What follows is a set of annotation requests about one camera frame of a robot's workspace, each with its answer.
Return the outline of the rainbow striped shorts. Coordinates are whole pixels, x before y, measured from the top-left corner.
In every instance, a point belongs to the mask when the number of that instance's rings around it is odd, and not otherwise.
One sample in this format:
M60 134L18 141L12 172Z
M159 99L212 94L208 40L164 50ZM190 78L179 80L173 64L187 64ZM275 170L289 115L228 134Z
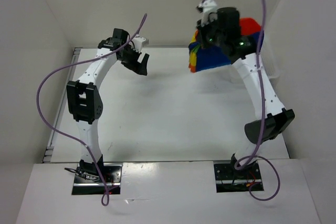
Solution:
M258 41L261 26L253 18L241 18L239 25L242 35L252 36L255 42ZM197 29L188 45L188 68L191 73L231 64L231 61L222 53L219 47L211 46L210 48L203 48L197 40L198 36L199 32Z

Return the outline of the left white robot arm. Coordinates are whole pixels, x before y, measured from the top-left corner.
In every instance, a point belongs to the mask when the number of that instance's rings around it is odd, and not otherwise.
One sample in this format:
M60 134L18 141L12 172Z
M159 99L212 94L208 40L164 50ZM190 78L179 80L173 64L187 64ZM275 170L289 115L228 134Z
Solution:
M138 34L131 38L127 31L114 29L111 37L98 44L94 61L86 71L77 80L67 83L68 110L77 123L79 139L83 142L75 172L84 179L98 182L105 175L98 137L98 119L103 112L100 86L118 61L136 74L146 76L149 54L141 51L147 43L148 40Z

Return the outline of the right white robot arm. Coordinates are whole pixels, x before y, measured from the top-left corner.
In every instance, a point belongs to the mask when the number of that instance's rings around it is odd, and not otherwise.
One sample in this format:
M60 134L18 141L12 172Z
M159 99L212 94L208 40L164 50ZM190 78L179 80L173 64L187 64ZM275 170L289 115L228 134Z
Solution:
M202 18L197 21L196 40L204 49L218 48L241 77L255 110L255 120L244 126L247 144L232 155L230 172L243 178L258 158L266 141L275 139L295 118L279 100L264 68L261 47L263 27L253 21L245 27L245 19L234 7L199 5Z

